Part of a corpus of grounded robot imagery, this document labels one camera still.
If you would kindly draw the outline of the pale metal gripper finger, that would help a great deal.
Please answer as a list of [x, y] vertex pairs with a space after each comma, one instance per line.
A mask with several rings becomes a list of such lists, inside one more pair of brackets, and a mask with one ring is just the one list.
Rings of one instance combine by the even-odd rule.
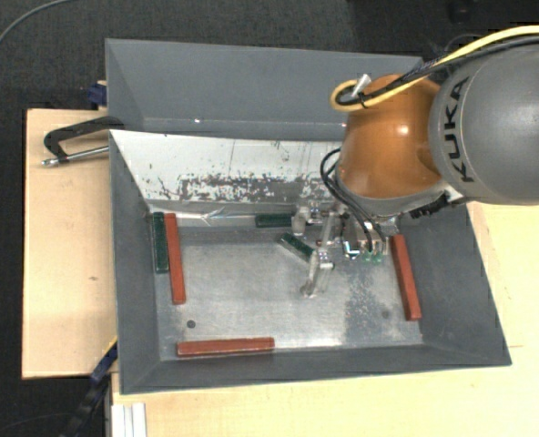
[[330, 283], [331, 273], [334, 271], [334, 262], [326, 250], [315, 250], [310, 257], [309, 273], [300, 293], [311, 298], [324, 293]]
[[303, 236], [308, 226], [321, 225], [322, 211], [316, 206], [298, 206], [291, 218], [291, 231], [294, 236]]

